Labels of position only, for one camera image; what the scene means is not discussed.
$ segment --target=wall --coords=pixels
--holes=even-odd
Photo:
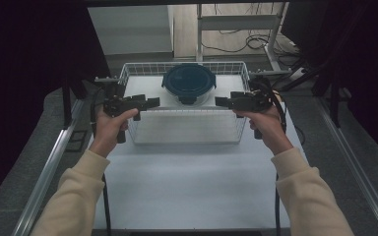
[[[167,6],[88,10],[105,55],[172,51]]]

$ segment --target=cuff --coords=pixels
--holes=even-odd
[[[297,147],[275,155],[272,162],[275,164],[280,179],[311,168]]]
[[[85,150],[85,153],[79,159],[78,163],[73,167],[73,169],[86,176],[101,179],[106,166],[110,161],[102,156],[91,152],[90,150]]]

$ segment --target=handheld controller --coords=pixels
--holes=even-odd
[[[248,85],[250,91],[232,91],[230,93],[231,98],[216,97],[216,106],[240,111],[264,112],[274,104],[281,115],[281,124],[285,131],[284,111],[272,90],[270,82],[263,77],[256,77],[249,80]],[[259,130],[254,131],[254,138],[256,140],[262,139],[262,134]]]
[[[149,108],[160,106],[160,99],[148,98],[144,94],[123,97],[125,85],[121,83],[112,83],[105,88],[105,99],[103,101],[103,111],[111,116],[116,117],[127,110],[137,108],[139,113],[133,117],[134,121],[141,120],[141,111],[147,111]],[[125,131],[120,131],[117,136],[117,142],[123,144],[126,142]]]

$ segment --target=beige sweater sleeve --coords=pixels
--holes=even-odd
[[[292,236],[353,235],[319,170],[305,162],[298,148],[272,158],[279,174],[276,183],[290,219]]]
[[[63,173],[31,235],[91,235],[96,201],[103,189],[101,177],[108,164],[106,158],[86,150]]]

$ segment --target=wire basket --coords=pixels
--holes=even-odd
[[[145,94],[159,97],[160,107],[141,112],[141,120],[129,123],[135,144],[237,144],[245,118],[236,118],[225,107],[215,106],[215,96],[248,91],[244,62],[202,62],[217,77],[217,88],[202,105],[183,106],[161,87],[163,75],[186,62],[126,63],[119,79],[125,82],[125,96]]]

